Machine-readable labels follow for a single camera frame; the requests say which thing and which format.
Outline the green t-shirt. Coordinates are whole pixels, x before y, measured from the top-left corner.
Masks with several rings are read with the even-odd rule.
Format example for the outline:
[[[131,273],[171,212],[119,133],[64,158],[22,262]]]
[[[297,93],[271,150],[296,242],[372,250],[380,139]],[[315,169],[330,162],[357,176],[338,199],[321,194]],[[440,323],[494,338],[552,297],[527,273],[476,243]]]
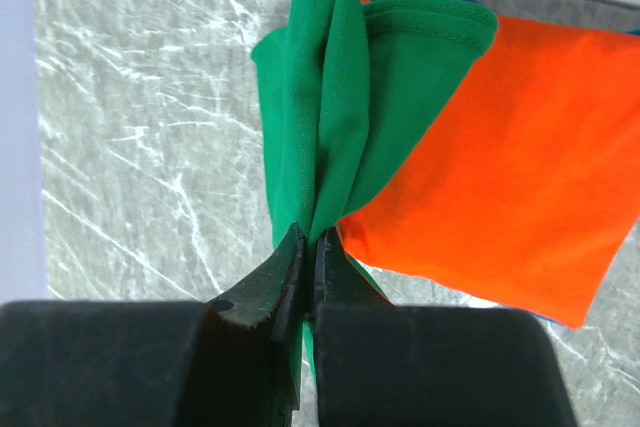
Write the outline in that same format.
[[[291,0],[252,60],[272,239],[310,241],[370,203],[499,26],[467,0]]]

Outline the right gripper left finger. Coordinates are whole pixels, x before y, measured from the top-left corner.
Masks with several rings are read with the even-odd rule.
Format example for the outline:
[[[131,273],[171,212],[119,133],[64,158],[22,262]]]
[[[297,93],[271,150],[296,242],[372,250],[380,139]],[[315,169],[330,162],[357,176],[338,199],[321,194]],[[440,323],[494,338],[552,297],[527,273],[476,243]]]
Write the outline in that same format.
[[[248,329],[267,326],[272,340],[291,342],[302,323],[305,261],[306,236],[294,223],[262,264],[209,305],[226,321]]]

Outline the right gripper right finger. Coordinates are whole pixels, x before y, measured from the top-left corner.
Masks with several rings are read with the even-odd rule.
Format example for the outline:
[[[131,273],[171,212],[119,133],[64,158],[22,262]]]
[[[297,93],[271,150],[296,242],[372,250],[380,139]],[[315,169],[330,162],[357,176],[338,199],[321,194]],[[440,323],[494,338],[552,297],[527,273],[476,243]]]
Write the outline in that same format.
[[[346,253],[335,227],[323,232],[316,244],[313,307],[322,303],[392,306],[368,272]]]

